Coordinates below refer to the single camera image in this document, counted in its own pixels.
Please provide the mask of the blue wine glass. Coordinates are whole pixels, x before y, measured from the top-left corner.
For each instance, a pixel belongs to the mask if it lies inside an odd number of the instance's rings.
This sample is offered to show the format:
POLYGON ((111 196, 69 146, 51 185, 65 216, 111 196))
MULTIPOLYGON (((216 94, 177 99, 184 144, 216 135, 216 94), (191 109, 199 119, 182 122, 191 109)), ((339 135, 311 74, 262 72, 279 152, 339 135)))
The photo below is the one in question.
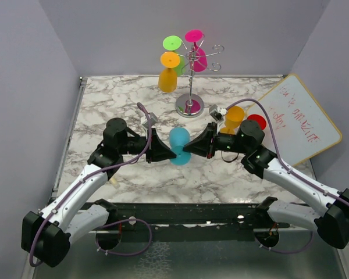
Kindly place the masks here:
POLYGON ((190 142, 190 133, 182 127, 175 127, 169 133, 171 151, 176 154, 171 163, 176 166, 183 166, 191 159, 191 153, 183 151, 183 147, 190 142))

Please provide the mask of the yellow wine glass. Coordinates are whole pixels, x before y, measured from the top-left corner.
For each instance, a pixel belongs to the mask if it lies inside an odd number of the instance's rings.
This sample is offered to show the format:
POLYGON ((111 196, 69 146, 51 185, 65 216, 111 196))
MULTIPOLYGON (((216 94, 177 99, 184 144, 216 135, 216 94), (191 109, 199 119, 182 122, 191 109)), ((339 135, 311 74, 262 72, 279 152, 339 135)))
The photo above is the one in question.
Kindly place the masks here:
POLYGON ((235 134, 236 129, 240 126, 244 120, 245 111, 239 106, 231 107, 225 116, 225 127, 220 129, 221 133, 235 134))

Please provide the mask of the red wine glass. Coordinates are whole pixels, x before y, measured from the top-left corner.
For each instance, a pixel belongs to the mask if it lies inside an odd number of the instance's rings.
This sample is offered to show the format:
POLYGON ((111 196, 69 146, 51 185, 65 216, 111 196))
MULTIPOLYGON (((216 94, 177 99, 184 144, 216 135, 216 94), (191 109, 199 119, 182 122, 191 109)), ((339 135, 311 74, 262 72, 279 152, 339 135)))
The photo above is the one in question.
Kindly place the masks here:
POLYGON ((264 130, 267 126, 267 122, 266 122, 265 118, 261 115, 251 114, 247 117, 247 119, 256 121, 259 124, 261 130, 264 130))

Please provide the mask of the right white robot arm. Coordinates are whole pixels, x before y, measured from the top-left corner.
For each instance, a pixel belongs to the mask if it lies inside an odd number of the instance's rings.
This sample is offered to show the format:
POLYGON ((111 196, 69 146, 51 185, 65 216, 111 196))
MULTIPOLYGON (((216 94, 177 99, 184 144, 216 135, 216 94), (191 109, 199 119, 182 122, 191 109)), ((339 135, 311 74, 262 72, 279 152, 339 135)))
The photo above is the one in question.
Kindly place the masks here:
POLYGON ((264 136, 254 120, 242 121, 235 135, 219 133, 216 123, 209 123, 183 150, 207 159, 216 151, 242 154, 241 164, 249 173, 281 186, 307 204, 304 208, 274 200, 255 214, 261 227, 289 223, 315 230, 334 248, 345 248, 349 243, 349 189, 340 191, 302 174, 264 147, 264 136))

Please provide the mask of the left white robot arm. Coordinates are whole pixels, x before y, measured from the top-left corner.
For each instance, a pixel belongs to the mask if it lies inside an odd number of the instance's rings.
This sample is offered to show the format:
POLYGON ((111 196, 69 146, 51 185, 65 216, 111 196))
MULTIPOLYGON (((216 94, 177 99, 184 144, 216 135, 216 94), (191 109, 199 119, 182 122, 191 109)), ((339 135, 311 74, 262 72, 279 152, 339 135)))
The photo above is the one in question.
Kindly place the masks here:
POLYGON ((22 222, 21 247, 29 253, 30 264, 39 262, 49 267, 57 266, 70 247, 91 230, 115 226, 117 215, 102 202, 92 205, 86 212, 79 210, 99 188, 105 185, 119 170, 127 165, 124 155, 134 155, 128 163, 141 156, 148 163, 174 159, 176 154, 158 137, 153 125, 157 117, 153 113, 141 118, 145 135, 140 136, 121 118, 112 118, 103 132, 103 139, 90 155, 80 175, 64 192, 37 213, 28 212, 22 222))

